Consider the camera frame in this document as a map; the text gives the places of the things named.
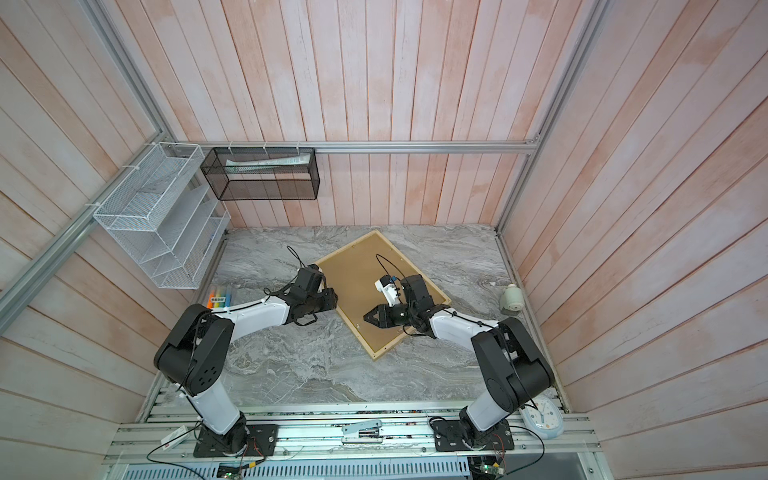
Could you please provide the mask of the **light wooden picture frame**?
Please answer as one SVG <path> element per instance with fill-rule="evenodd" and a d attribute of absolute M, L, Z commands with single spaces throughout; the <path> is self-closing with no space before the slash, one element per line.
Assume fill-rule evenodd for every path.
<path fill-rule="evenodd" d="M 397 278 L 421 275 L 435 303 L 452 300 L 414 265 L 380 231 L 373 230 L 316 262 L 327 285 L 338 295 L 337 312 L 374 360 L 394 348 L 406 334 L 401 327 L 379 329 L 364 321 L 364 315 L 379 304 L 387 304 L 375 282 L 384 275 Z"/>

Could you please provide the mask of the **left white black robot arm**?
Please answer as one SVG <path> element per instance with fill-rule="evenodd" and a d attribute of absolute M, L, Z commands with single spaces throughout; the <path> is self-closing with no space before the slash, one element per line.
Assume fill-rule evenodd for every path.
<path fill-rule="evenodd" d="M 226 456 L 247 449 L 245 414 L 230 399 L 220 376 L 236 340 L 272 327 L 295 323 L 337 307 L 338 296 L 315 264 L 302 266 L 281 289 L 258 301 L 210 309 L 193 304 L 184 311 L 155 354 L 153 363 L 184 392 L 202 420 L 201 433 Z"/>

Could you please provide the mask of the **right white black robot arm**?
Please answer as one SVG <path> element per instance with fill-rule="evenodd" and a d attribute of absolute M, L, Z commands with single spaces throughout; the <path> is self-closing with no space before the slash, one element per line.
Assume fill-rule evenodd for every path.
<path fill-rule="evenodd" d="M 460 411 L 456 428 L 466 445 L 476 446 L 484 434 L 553 386 L 553 370 L 519 318 L 484 320 L 437 304 L 420 275 L 384 275 L 375 288 L 386 302 L 364 315 L 366 323 L 379 329 L 411 327 L 475 354 L 485 390 Z"/>

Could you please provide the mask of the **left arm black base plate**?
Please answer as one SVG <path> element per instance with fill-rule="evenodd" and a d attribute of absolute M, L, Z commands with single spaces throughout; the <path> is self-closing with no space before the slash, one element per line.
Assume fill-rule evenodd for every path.
<path fill-rule="evenodd" d="M 275 452 L 278 429 L 277 424 L 235 424 L 229 433 L 219 435 L 203 425 L 193 457 L 270 457 Z"/>

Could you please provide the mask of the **brown cardboard backing board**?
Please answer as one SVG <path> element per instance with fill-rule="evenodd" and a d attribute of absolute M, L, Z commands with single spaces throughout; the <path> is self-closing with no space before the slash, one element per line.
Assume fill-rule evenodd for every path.
<path fill-rule="evenodd" d="M 417 307 L 451 299 L 380 231 L 374 230 L 317 262 L 337 295 L 337 311 L 376 360 L 418 330 Z"/>

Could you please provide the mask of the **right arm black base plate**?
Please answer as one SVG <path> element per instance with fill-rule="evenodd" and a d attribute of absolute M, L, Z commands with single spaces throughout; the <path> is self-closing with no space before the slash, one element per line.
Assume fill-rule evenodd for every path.
<path fill-rule="evenodd" d="M 430 417 L 428 425 L 434 434 L 438 452 L 494 450 L 505 453 L 515 449 L 509 423 L 502 420 L 485 432 L 475 430 L 468 420 Z"/>

